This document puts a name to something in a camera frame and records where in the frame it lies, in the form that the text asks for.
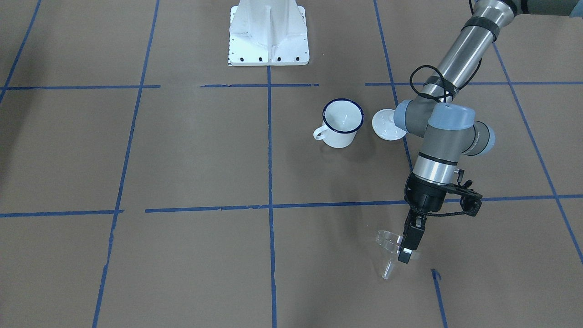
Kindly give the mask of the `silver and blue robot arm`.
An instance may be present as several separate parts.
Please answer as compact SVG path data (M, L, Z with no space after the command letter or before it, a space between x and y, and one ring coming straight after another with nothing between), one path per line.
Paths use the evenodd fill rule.
M417 68L432 71L421 89L411 73L409 85L416 97L395 108L395 126L423 140L404 187L409 211L396 252L401 263L417 252L427 218L448 216L441 212L447 195L460 198L461 210L453 216L476 216L481 208L482 195L472 189L472 181L463 181L458 162L462 156L489 152L496 136L489 125L477 121L472 108L456 104L455 98L475 77L501 30L521 15L582 17L580 0L473 0L470 7L471 17L439 65Z

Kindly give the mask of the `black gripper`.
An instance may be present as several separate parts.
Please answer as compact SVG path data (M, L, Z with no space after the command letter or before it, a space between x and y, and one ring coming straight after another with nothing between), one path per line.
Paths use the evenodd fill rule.
M445 196L446 184L435 184L417 177L414 173L409 174L404 191L409 212L399 245L399 262L407 264L423 238L427 218L425 215L417 215L417 212L439 212Z

